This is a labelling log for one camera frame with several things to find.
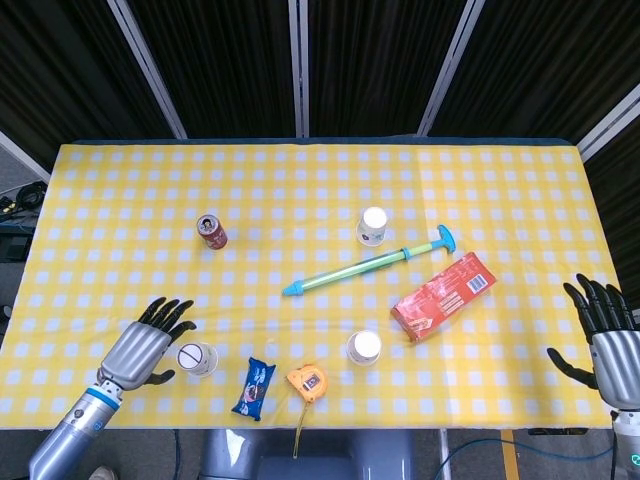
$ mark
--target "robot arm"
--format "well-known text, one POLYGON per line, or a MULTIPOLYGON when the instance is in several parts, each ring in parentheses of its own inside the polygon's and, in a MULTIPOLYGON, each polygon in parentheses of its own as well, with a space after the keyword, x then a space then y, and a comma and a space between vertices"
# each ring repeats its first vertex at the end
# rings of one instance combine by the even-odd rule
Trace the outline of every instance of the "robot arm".
POLYGON ((586 299, 568 283, 564 289, 578 310, 593 373, 573 367, 553 348, 547 353, 562 373, 597 389, 607 404, 618 409, 613 414, 617 464, 629 478, 640 479, 640 325, 634 323, 631 308, 617 288, 605 288, 582 274, 576 278, 586 299))
POLYGON ((166 304, 165 301, 162 297, 149 305, 107 353, 96 383, 85 391, 31 458, 31 480, 65 478, 120 408, 123 391, 145 384, 160 385, 175 375, 173 370, 156 374, 153 369, 171 343, 196 328, 190 321, 176 325, 193 301, 172 300, 166 304))

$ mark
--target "yellow checkered tablecloth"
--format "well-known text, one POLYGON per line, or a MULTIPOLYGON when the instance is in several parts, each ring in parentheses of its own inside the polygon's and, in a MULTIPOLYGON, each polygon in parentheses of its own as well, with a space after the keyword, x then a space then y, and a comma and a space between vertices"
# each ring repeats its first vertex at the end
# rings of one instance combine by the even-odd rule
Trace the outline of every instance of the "yellow checkered tablecloth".
MULTIPOLYGON (((60 151, 14 318, 0 352, 0 425, 51 427, 95 380, 101 359, 148 303, 192 298, 218 369, 124 395, 112 426, 292 426, 302 400, 285 374, 316 363, 329 390, 308 426, 605 427, 598 394, 563 377, 555 346, 589 366, 561 284, 583 272, 616 283, 574 147, 131 145, 60 151), (390 214, 381 247, 360 245, 361 210, 390 214), (217 215, 229 243, 209 250, 196 219, 217 215), (436 239, 389 269, 281 297, 295 279, 436 239), (389 308, 468 251, 498 278, 437 334, 411 345, 389 308), (351 364, 359 329, 383 340, 351 364), (257 424, 231 413, 253 355, 277 369, 257 424)), ((176 368, 170 348, 156 369, 176 368)))

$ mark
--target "white paper cup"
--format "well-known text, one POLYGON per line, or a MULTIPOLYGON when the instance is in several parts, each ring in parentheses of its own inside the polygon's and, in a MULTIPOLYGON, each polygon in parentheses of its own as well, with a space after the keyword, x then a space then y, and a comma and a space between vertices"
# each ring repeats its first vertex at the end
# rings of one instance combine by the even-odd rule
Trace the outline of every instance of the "white paper cup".
POLYGON ((381 350, 380 336, 371 330, 356 332, 347 342, 347 355, 356 365, 373 365, 380 358, 381 350))
POLYGON ((187 343, 176 355, 182 370, 195 377, 206 377, 218 366, 218 351, 206 343, 187 343))
POLYGON ((369 207, 362 212, 356 227, 358 241, 368 247, 377 247, 384 240, 387 214, 380 207, 369 207))

